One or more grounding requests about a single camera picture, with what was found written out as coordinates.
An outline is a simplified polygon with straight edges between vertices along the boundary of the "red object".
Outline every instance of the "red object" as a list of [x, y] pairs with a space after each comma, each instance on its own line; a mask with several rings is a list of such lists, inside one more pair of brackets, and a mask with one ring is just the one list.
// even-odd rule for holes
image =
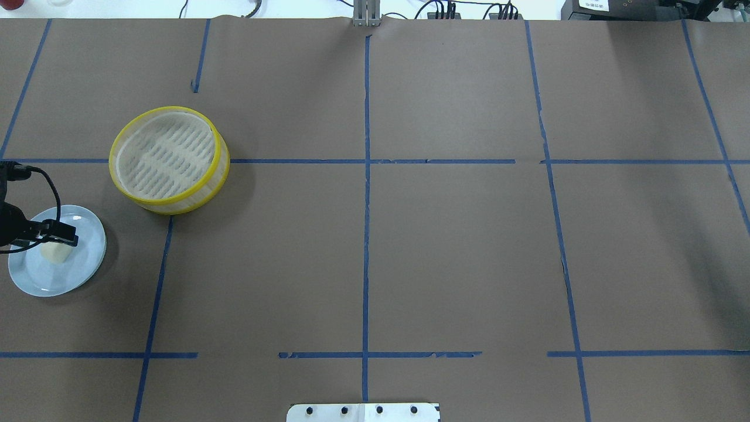
[[23, 6], [23, 0], [0, 0], [0, 6], [6, 11], [14, 11]]

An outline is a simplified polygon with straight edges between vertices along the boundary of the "plate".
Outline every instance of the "plate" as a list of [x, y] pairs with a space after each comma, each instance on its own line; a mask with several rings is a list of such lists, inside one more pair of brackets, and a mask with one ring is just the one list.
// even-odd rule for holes
[[[37, 214], [33, 221], [55, 219], [57, 209]], [[19, 289], [40, 297], [67, 293], [87, 282], [99, 269], [107, 250], [107, 237], [99, 218], [77, 205], [63, 205], [60, 222], [76, 228], [78, 246], [62, 264], [53, 264], [42, 257], [42, 245], [26, 252], [8, 255], [7, 268]]]

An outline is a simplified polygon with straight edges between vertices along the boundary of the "gray table surface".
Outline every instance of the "gray table surface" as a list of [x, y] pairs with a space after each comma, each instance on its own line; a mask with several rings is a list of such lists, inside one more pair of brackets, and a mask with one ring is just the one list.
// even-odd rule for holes
[[[750, 418], [750, 26], [3, 20], [0, 157], [94, 211], [60, 297], [0, 274], [0, 419]], [[107, 156], [138, 114], [233, 159], [156, 216]], [[27, 216], [41, 179], [13, 182]]]

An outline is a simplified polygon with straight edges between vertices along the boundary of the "yellow and white steamer basket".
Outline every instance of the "yellow and white steamer basket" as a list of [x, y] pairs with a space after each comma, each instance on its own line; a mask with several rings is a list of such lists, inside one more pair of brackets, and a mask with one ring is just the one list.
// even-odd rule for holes
[[221, 189], [230, 169], [224, 139], [204, 115], [161, 107], [133, 119], [115, 138], [109, 173], [125, 196], [154, 213], [182, 214]]

